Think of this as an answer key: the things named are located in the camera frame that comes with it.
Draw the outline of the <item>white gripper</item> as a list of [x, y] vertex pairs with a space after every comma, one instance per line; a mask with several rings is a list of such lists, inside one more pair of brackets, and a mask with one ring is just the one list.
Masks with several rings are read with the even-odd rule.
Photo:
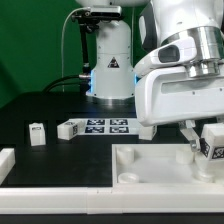
[[179, 123], [191, 150], [201, 150], [195, 132], [197, 119], [224, 114], [224, 64], [218, 75], [191, 78], [185, 62], [197, 55], [192, 37], [176, 40], [157, 48], [135, 66], [140, 78], [135, 86], [135, 107], [143, 126]]

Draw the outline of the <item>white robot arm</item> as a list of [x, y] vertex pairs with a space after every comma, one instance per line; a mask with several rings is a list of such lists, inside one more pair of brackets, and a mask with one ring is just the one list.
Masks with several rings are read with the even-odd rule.
[[177, 123], [194, 151], [197, 119], [224, 113], [224, 0], [76, 0], [97, 37], [87, 96], [135, 101], [144, 127]]

